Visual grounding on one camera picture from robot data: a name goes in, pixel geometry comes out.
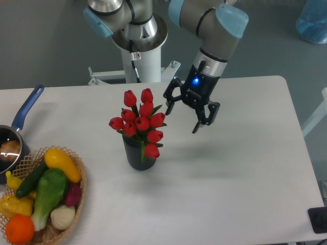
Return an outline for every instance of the black cable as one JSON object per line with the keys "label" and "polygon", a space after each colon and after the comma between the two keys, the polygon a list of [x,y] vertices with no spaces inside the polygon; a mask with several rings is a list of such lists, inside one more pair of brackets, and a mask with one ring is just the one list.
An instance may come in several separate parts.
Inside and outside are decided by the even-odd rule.
{"label": "black cable", "polygon": [[[133,41],[132,41],[132,40],[129,40],[129,53],[130,53],[130,54],[133,52],[132,49],[133,49]],[[133,67],[133,69],[134,69],[134,71],[135,71],[136,82],[137,82],[137,83],[141,83],[141,80],[140,80],[140,78],[139,78],[139,75],[138,75],[137,69],[136,69],[136,67],[135,67],[135,63],[134,63],[133,60],[132,60],[131,62],[132,62],[132,67]]]}
{"label": "black cable", "polygon": [[319,243],[317,243],[316,245],[322,245],[325,241],[327,241],[327,239],[321,240]]}

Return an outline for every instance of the orange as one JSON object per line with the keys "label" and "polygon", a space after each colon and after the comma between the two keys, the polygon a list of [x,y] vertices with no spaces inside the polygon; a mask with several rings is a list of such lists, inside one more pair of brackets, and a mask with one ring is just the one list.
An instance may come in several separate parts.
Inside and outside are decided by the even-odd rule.
{"label": "orange", "polygon": [[34,224],[30,217],[17,215],[8,221],[6,236],[10,243],[24,244],[29,242],[34,235]]}

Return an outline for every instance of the yellow squash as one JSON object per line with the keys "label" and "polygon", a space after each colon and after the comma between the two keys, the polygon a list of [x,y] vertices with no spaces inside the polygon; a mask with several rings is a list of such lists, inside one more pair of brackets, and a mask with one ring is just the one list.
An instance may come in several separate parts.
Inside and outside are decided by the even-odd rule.
{"label": "yellow squash", "polygon": [[81,173],[71,157],[63,150],[57,148],[49,149],[44,160],[48,168],[59,168],[64,171],[69,181],[78,183],[81,180]]}
{"label": "yellow squash", "polygon": [[8,194],[0,199],[0,213],[11,219],[19,214],[31,216],[34,202],[29,197],[17,198],[15,194]]}
{"label": "yellow squash", "polygon": [[[17,191],[18,187],[22,183],[22,179],[13,176],[10,171],[6,172],[6,177],[7,177],[7,185],[9,188],[13,189],[14,191]],[[34,200],[36,199],[36,191],[31,191],[29,194],[29,197],[33,198]]]}

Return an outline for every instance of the blue pan handle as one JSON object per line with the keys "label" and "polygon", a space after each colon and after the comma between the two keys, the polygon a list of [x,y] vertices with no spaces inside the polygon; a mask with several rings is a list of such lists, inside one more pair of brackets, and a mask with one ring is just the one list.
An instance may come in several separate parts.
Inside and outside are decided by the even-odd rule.
{"label": "blue pan handle", "polygon": [[33,92],[30,94],[30,96],[27,98],[27,100],[24,102],[24,104],[21,106],[19,111],[17,112],[14,121],[12,122],[11,126],[17,128],[17,130],[21,130],[24,126],[25,117],[27,113],[30,111],[34,103],[37,101],[37,99],[40,97],[44,90],[43,85],[37,85]]}

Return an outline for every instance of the red tulip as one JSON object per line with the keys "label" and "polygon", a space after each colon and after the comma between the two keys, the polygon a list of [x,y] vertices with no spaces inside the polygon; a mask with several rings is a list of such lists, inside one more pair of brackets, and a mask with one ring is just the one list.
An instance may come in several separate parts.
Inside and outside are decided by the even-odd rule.
{"label": "red tulip", "polygon": [[120,130],[124,127],[124,121],[120,117],[114,117],[110,120],[109,126],[111,126],[115,130]]}
{"label": "red tulip", "polygon": [[137,129],[139,129],[141,131],[145,131],[149,128],[150,122],[146,117],[141,116],[135,120],[135,125],[136,125]]}
{"label": "red tulip", "polygon": [[125,122],[129,122],[129,121],[135,121],[136,119],[136,115],[134,112],[132,112],[131,110],[129,109],[124,109],[122,111],[122,119],[125,121]]}
{"label": "red tulip", "polygon": [[146,101],[141,107],[139,108],[139,114],[144,117],[151,116],[151,113],[153,111],[153,103]]}
{"label": "red tulip", "polygon": [[135,124],[130,122],[127,122],[124,127],[123,127],[123,132],[124,134],[128,135],[128,136],[133,136],[136,134],[136,127]]}
{"label": "red tulip", "polygon": [[142,91],[141,101],[145,103],[146,101],[153,102],[153,95],[150,88],[146,88]]}
{"label": "red tulip", "polygon": [[134,107],[136,105],[136,96],[134,95],[132,90],[125,91],[124,104],[128,107]]}
{"label": "red tulip", "polygon": [[148,144],[145,146],[144,153],[149,158],[157,158],[160,156],[159,149],[155,144]]}
{"label": "red tulip", "polygon": [[153,128],[158,128],[161,127],[162,124],[164,123],[164,119],[165,119],[166,115],[163,114],[162,112],[154,114],[151,118],[150,118],[150,125]]}
{"label": "red tulip", "polygon": [[159,141],[161,141],[161,139],[163,138],[164,136],[164,133],[162,131],[159,131],[159,130],[151,130],[149,133],[148,133],[148,136],[147,136],[147,140],[151,143],[157,143]]}

